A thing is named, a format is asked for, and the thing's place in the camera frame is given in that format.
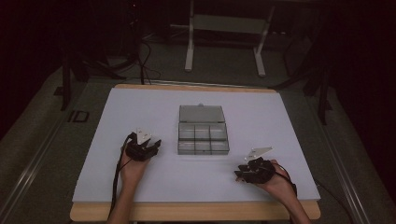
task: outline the desk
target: desk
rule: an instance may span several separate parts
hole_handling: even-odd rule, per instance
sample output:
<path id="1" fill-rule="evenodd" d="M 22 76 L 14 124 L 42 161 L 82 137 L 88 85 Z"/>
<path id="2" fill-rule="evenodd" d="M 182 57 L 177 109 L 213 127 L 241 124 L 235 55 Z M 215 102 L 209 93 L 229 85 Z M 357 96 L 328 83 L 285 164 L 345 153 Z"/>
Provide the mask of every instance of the desk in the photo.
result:
<path id="1" fill-rule="evenodd" d="M 173 87 L 173 86 L 134 86 L 119 85 L 117 89 L 133 88 L 140 90 L 168 90 L 168 91 L 218 91 L 218 92 L 257 92 L 275 93 L 270 90 L 258 89 L 234 89 L 234 88 L 205 88 L 205 87 Z M 163 161 L 162 158 L 154 158 L 155 164 Z M 311 219 L 320 216 L 317 200 L 303 200 L 303 207 Z M 84 203 L 74 202 L 70 217 L 75 221 L 106 220 L 110 203 Z M 288 219 L 287 210 L 280 203 L 266 202 L 136 202 L 130 219 L 136 221 L 197 221 L 197 220 L 274 220 Z"/>

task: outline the black cable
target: black cable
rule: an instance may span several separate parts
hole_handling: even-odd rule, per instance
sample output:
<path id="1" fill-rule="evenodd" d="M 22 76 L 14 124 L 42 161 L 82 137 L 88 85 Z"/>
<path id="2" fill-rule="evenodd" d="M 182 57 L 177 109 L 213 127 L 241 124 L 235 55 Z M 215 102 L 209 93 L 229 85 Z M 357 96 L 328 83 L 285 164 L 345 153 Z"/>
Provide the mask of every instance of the black cable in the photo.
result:
<path id="1" fill-rule="evenodd" d="M 159 72 L 159 71 L 157 71 L 157 70 L 154 70 L 154 69 L 151 69 L 151 68 L 148 68 L 147 66 L 145 66 L 145 69 L 146 69 L 146 70 L 149 70 L 149 71 L 151 71 L 151 72 L 157 73 L 157 74 L 158 74 L 158 76 L 157 76 L 157 77 L 155 77 L 155 78 L 160 78 L 160 77 L 161 77 L 161 75 L 162 75 L 162 73 L 161 73 L 161 72 Z"/>
<path id="2" fill-rule="evenodd" d="M 277 175 L 280 175 L 280 176 L 282 176 L 283 178 L 286 178 L 287 180 L 289 180 L 289 182 L 290 183 L 292 183 L 291 182 L 291 177 L 290 177 L 290 175 L 289 175 L 289 172 L 285 169 L 285 167 L 283 167 L 283 166 L 281 166 L 281 165 L 279 165 L 279 164 L 277 164 L 277 163 L 272 163 L 273 165 L 277 165 L 277 166 L 279 166 L 282 170 L 284 170 L 285 172 L 286 172 L 286 175 L 288 176 L 288 177 L 286 177 L 286 176 L 284 176 L 284 175 L 282 175 L 282 174 L 280 174 L 280 173 L 276 173 Z"/>
<path id="3" fill-rule="evenodd" d="M 145 70 L 139 55 L 137 55 L 137 60 L 139 61 L 139 67 L 140 67 L 140 84 L 145 85 L 145 74 L 144 74 Z"/>
<path id="4" fill-rule="evenodd" d="M 132 160 L 132 159 L 129 159 L 127 162 L 125 162 L 125 164 L 123 164 L 123 165 L 120 167 L 120 170 L 122 170 L 122 168 L 123 168 L 124 166 L 126 166 L 126 164 L 128 164 L 131 160 Z"/>
<path id="5" fill-rule="evenodd" d="M 352 215 L 350 215 L 350 213 L 349 213 L 349 210 L 347 209 L 347 207 L 343 204 L 343 202 L 341 202 L 341 200 L 339 200 L 330 190 L 328 190 L 326 187 L 324 187 L 324 185 L 322 184 L 322 183 L 320 183 L 320 181 L 318 181 L 317 179 L 315 179 L 314 178 L 314 181 L 315 181 L 315 183 L 318 185 L 318 186 L 320 186 L 320 187 L 322 187 L 323 189 L 325 189 L 340 205 L 341 205 L 341 207 L 343 207 L 343 209 L 345 210 L 345 212 L 346 212 L 346 215 L 347 215 L 347 217 L 348 217 L 348 219 L 349 219 L 349 221 L 350 221 L 350 223 L 351 224 L 353 224 L 354 222 L 353 222 L 353 218 L 352 218 Z"/>
<path id="6" fill-rule="evenodd" d="M 72 219 L 68 220 L 66 224 L 72 224 L 74 221 Z"/>
<path id="7" fill-rule="evenodd" d="M 290 180 L 288 177 L 286 177 L 285 175 L 282 175 L 282 174 L 278 173 L 277 171 L 270 170 L 270 169 L 268 169 L 268 168 L 266 168 L 266 167 L 263 167 L 263 166 L 260 166 L 259 168 L 261 168 L 261 169 L 263 169 L 263 170 L 266 170 L 266 171 L 269 171 L 269 172 L 273 173 L 274 175 L 279 175 L 280 177 L 282 177 L 282 178 L 284 178 L 286 181 L 288 181 L 290 184 L 293 184 L 293 183 L 291 182 L 291 180 Z"/>
<path id="8" fill-rule="evenodd" d="M 148 83 L 151 85 L 151 80 L 149 79 L 149 75 L 148 75 L 148 73 L 146 71 L 146 62 L 148 61 L 149 55 L 151 54 L 151 47 L 149 46 L 148 43 L 146 43 L 143 40 L 141 40 L 141 43 L 148 47 L 148 55 L 146 56 L 145 61 L 143 61 L 143 64 L 141 64 L 141 66 L 140 66 L 140 75 L 141 75 L 141 78 L 144 78 L 144 75 L 146 73 L 146 77 L 148 79 Z"/>

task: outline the black stand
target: black stand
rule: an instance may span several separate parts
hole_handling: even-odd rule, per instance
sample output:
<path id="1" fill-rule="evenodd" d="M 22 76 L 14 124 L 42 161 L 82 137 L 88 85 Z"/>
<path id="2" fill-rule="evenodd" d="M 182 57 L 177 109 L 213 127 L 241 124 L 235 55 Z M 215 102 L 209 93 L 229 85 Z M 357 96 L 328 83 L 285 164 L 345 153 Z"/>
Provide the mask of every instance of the black stand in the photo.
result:
<path id="1" fill-rule="evenodd" d="M 332 72 L 332 62 L 329 60 L 329 58 L 331 58 L 329 56 L 329 45 L 331 43 L 328 43 L 329 38 L 327 37 L 327 32 L 329 32 L 327 30 L 327 25 L 329 25 L 328 22 L 329 17 L 327 17 L 326 22 L 324 22 L 320 28 L 318 36 L 306 54 L 302 64 L 291 74 L 290 78 L 280 84 L 268 87 L 273 90 L 281 90 L 302 79 L 308 79 L 304 86 L 304 94 L 313 96 L 318 88 L 320 88 L 318 116 L 324 125 L 326 125 L 325 112 L 329 105 L 327 101 L 327 91 L 329 89 L 330 74 Z"/>
<path id="2" fill-rule="evenodd" d="M 113 79 L 126 79 L 126 77 L 121 77 L 114 72 L 112 72 L 109 68 L 101 65 L 100 63 L 90 59 L 90 57 L 85 54 L 74 50 L 72 44 L 68 43 L 64 38 L 62 32 L 60 33 L 60 48 L 62 51 L 62 66 L 63 66 L 63 86 L 62 86 L 62 96 L 63 96 L 63 104 L 61 110 L 66 110 L 67 106 L 70 103 L 71 99 L 71 74 L 70 70 L 73 70 L 73 73 L 76 77 L 77 81 L 87 82 L 90 75 L 87 72 L 86 65 L 89 67 L 93 67 L 101 71 L 108 77 Z M 127 61 L 122 64 L 122 66 L 126 66 L 132 64 L 133 61 Z"/>

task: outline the hand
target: hand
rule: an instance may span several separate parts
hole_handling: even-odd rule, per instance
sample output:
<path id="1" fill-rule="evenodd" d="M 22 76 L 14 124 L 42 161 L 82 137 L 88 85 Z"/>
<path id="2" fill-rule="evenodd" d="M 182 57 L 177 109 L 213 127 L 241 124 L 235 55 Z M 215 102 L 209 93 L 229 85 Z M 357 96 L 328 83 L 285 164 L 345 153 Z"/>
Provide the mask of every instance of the hand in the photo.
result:
<path id="1" fill-rule="evenodd" d="M 290 178 L 288 173 L 283 170 L 276 160 L 271 160 L 271 163 L 274 165 L 277 173 Z M 289 203 L 290 200 L 296 200 L 297 196 L 293 190 L 291 184 L 279 175 L 274 175 L 268 182 L 265 184 L 256 184 L 257 187 L 264 189 L 271 196 L 277 199 L 279 202 L 285 204 Z"/>
<path id="2" fill-rule="evenodd" d="M 274 165 L 277 173 L 290 178 L 288 173 L 281 168 L 276 160 L 271 160 L 271 163 Z M 309 220 L 308 215 L 306 214 L 300 201 L 297 199 L 294 189 L 288 180 L 279 175 L 274 175 L 265 184 L 256 184 L 256 186 L 267 191 L 272 197 L 274 197 L 276 200 L 282 203 L 286 209 L 288 209 L 292 223 L 311 223 L 311 220 Z"/>
<path id="3" fill-rule="evenodd" d="M 146 166 L 149 164 L 149 160 L 146 161 L 134 161 L 129 158 L 125 150 L 122 152 L 122 159 L 120 163 L 121 179 L 123 187 L 135 187 L 141 180 L 143 174 L 145 173 Z"/>

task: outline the wire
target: wire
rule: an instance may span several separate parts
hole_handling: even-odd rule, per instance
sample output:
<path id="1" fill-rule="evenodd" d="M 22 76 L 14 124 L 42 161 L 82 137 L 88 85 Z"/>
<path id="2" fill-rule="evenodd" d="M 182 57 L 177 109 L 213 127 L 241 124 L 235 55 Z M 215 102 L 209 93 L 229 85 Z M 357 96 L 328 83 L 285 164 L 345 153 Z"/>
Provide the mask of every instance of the wire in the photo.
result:
<path id="1" fill-rule="evenodd" d="M 176 32 L 174 34 L 170 34 L 169 35 L 169 39 L 172 39 L 172 38 L 177 37 L 179 35 L 186 34 L 188 31 L 189 31 L 189 28 L 187 27 L 187 28 L 183 29 L 182 31 L 178 31 L 178 32 Z M 157 36 L 155 33 L 150 33 L 148 35 L 145 35 L 144 37 L 142 37 L 142 39 L 144 41 L 147 41 L 147 42 L 150 42 L 150 43 L 164 43 L 164 42 L 167 41 L 166 39 L 163 39 L 163 37 Z"/>
<path id="2" fill-rule="evenodd" d="M 125 164 L 123 164 L 123 165 L 121 166 L 120 170 L 122 170 L 122 168 L 123 168 L 124 166 L 126 166 L 126 164 L 128 164 L 131 160 L 132 160 L 132 159 L 129 159 L 127 162 L 125 162 Z"/>
<path id="3" fill-rule="evenodd" d="M 74 221 L 72 219 L 68 220 L 66 224 L 72 224 Z"/>
<path id="4" fill-rule="evenodd" d="M 286 171 L 286 169 L 285 169 L 283 166 L 281 166 L 281 165 L 279 165 L 279 164 L 277 164 L 277 163 L 272 163 L 272 164 L 273 164 L 273 165 L 278 165 L 280 168 L 282 168 L 282 169 L 286 172 L 286 174 L 287 174 L 288 176 L 290 176 L 289 173 L 288 173 L 288 171 Z M 296 187 L 296 185 L 295 185 L 293 182 L 291 182 L 291 178 L 290 178 L 290 177 L 285 176 L 285 175 L 282 175 L 282 174 L 278 173 L 277 171 L 270 170 L 270 169 L 268 169 L 268 168 L 266 168 L 266 167 L 263 167 L 263 166 L 260 166 L 259 168 L 261 168 L 261 169 L 263 169 L 263 170 L 266 170 L 266 171 L 269 171 L 269 172 L 273 173 L 274 175 L 278 175 L 278 176 L 284 178 L 284 179 L 285 179 L 286 181 L 288 181 L 288 183 L 291 185 L 291 187 L 292 187 L 293 190 L 294 190 L 294 193 L 295 193 L 296 196 L 297 196 L 297 187 Z"/>
<path id="5" fill-rule="evenodd" d="M 147 63 L 147 61 L 148 61 L 148 59 L 149 59 L 149 56 L 150 56 L 150 54 L 151 54 L 151 47 L 149 46 L 149 44 L 148 44 L 146 41 L 143 41 L 143 40 L 142 40 L 141 43 L 142 43 L 143 45 L 145 45 L 145 46 L 148 48 L 148 55 L 146 56 L 145 61 L 143 61 L 143 62 L 141 63 L 141 61 L 140 61 L 140 59 L 139 59 L 139 64 L 140 64 L 140 69 L 141 69 L 141 76 L 143 77 L 144 75 L 146 75 L 146 78 L 148 79 L 148 83 L 151 85 L 151 79 L 150 79 L 150 77 L 149 77 L 149 73 L 148 73 L 147 70 L 157 73 L 158 76 L 155 77 L 155 78 L 161 77 L 162 74 L 161 74 L 161 72 L 156 71 L 156 70 L 153 70 L 153 69 L 150 69 L 150 68 L 148 68 L 148 67 L 146 66 L 146 63 Z"/>
<path id="6" fill-rule="evenodd" d="M 161 75 L 162 75 L 161 72 L 159 72 L 159 71 L 157 71 L 157 70 L 154 70 L 154 69 L 151 69 L 151 68 L 148 68 L 147 66 L 144 66 L 144 69 L 145 69 L 145 72 L 146 72 L 146 77 L 148 77 L 148 80 L 150 80 L 148 70 L 157 74 L 156 77 L 152 77 L 151 79 L 153 79 L 153 78 L 154 78 L 154 79 L 158 79 L 158 78 L 160 78 Z M 129 77 L 129 78 L 124 79 L 123 81 L 119 82 L 118 84 L 123 84 L 123 83 L 126 83 L 126 82 L 130 81 L 130 80 L 138 79 L 138 78 L 139 78 L 139 77 Z"/>
<path id="7" fill-rule="evenodd" d="M 322 183 L 320 183 L 320 181 L 318 181 L 318 180 L 315 179 L 315 178 L 314 178 L 314 181 L 315 181 L 315 183 L 316 183 L 318 186 L 320 186 L 320 187 L 322 187 L 323 189 L 325 189 L 325 190 L 326 190 L 326 191 L 327 191 L 327 192 L 328 192 L 328 193 L 329 193 L 340 205 L 341 205 L 341 207 L 343 207 L 343 209 L 345 210 L 346 215 L 347 215 L 347 217 L 348 217 L 350 223 L 353 224 L 354 222 L 353 222 L 352 215 L 350 215 L 349 210 L 348 210 L 347 207 L 341 202 L 341 200 L 338 199 L 330 190 L 328 190 L 326 187 L 324 187 L 324 185 L 323 185 Z"/>
<path id="8" fill-rule="evenodd" d="M 144 74 L 145 70 L 144 70 L 144 65 L 142 63 L 142 60 L 140 60 L 139 55 L 137 55 L 137 61 L 139 62 L 139 66 L 140 66 L 140 83 L 142 85 L 144 85 L 145 84 L 145 74 Z"/>

